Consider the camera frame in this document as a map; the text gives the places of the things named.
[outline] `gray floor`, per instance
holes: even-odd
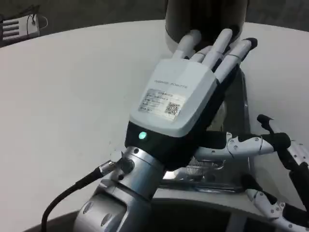
[[[0,13],[13,15],[31,4],[40,4],[49,21],[41,35],[165,15],[164,0],[0,0]],[[309,1],[251,0],[247,21],[309,31]]]

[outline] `white paper tag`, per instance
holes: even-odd
[[[140,103],[139,111],[173,121],[184,103],[185,98],[182,96],[151,88]]]

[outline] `table surface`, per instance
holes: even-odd
[[[241,37],[259,41],[241,65],[252,132],[265,132],[255,119],[266,114],[309,147],[309,33],[246,23]],[[0,50],[3,231],[39,224],[55,196],[123,146],[131,104],[158,61],[170,56],[162,20],[71,30]],[[265,190],[302,206],[276,155],[254,163]],[[50,218],[78,210],[97,184],[68,197]],[[183,194],[173,191],[175,198]],[[244,194],[189,198],[259,214]]]

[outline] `screw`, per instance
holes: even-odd
[[[83,210],[83,214],[87,213],[89,209],[92,207],[93,203],[88,202],[88,204],[85,206],[85,209]]]
[[[102,222],[101,222],[101,226],[104,226],[106,222],[108,222],[112,217],[112,214],[107,214],[105,215],[105,217],[103,218]]]
[[[120,175],[118,176],[118,180],[123,180],[123,179],[124,179],[124,175],[121,175],[121,174],[120,174]]]

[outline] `black cylindrical object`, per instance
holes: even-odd
[[[199,48],[213,44],[224,28],[236,40],[245,22],[248,0],[166,0],[166,31],[179,43],[192,29],[202,33]]]

